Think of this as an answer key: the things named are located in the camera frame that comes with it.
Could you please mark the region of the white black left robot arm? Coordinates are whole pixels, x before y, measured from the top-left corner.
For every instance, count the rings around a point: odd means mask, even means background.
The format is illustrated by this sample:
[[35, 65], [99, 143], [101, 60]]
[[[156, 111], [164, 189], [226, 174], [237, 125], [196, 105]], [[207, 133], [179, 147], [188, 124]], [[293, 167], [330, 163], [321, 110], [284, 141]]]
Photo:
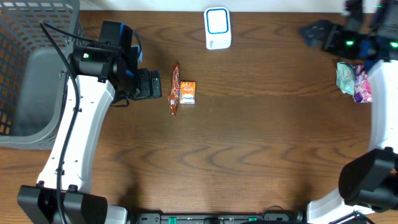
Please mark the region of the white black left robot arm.
[[160, 73], [140, 68], [139, 36], [122, 22], [104, 21], [98, 40], [70, 55], [67, 99], [50, 157], [34, 186], [17, 202], [33, 223], [129, 223], [126, 208], [93, 195], [92, 171], [104, 117], [111, 106], [160, 98]]

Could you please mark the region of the red purple snack packet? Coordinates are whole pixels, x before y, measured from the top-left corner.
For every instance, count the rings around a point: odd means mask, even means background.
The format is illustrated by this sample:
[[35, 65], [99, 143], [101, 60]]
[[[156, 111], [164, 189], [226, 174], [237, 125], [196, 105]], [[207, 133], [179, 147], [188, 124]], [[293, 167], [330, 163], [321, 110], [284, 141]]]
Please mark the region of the red purple snack packet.
[[368, 74], [362, 65], [354, 68], [354, 101], [356, 103], [371, 103], [373, 101]]

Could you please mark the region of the teal snack wrapper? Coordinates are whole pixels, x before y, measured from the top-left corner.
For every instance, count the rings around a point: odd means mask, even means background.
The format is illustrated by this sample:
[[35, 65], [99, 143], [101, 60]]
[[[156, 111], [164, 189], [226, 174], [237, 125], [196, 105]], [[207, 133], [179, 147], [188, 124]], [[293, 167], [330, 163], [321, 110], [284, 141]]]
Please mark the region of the teal snack wrapper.
[[343, 94], [354, 95], [354, 67], [346, 62], [336, 64], [336, 85]]

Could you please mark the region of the orange red snack sachet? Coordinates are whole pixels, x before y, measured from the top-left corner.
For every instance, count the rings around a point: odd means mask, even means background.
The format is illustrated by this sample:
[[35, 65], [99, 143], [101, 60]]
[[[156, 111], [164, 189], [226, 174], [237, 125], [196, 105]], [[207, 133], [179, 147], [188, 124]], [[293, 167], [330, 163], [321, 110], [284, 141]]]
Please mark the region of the orange red snack sachet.
[[176, 116], [178, 105], [180, 102], [180, 69], [178, 63], [174, 65], [174, 69], [172, 72], [172, 87], [168, 99], [172, 114]]

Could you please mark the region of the small orange carton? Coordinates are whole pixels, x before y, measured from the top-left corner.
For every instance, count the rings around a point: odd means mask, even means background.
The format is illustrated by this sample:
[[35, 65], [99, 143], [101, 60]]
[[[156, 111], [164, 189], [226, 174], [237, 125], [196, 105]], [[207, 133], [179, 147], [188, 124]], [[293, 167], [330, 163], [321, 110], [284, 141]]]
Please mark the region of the small orange carton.
[[195, 104], [195, 82], [180, 82], [180, 104]]

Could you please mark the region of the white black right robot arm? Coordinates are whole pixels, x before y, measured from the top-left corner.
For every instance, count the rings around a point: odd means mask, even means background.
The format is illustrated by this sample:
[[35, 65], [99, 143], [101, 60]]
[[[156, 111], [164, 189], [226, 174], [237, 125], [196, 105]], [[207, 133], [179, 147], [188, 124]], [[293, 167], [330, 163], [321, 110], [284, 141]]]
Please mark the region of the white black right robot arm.
[[341, 171], [338, 188], [308, 203], [304, 223], [368, 221], [397, 210], [397, 1], [376, 5], [369, 32], [360, 31], [362, 0], [346, 1], [346, 23], [319, 20], [301, 28], [307, 45], [341, 58], [362, 60], [372, 91], [368, 152]]

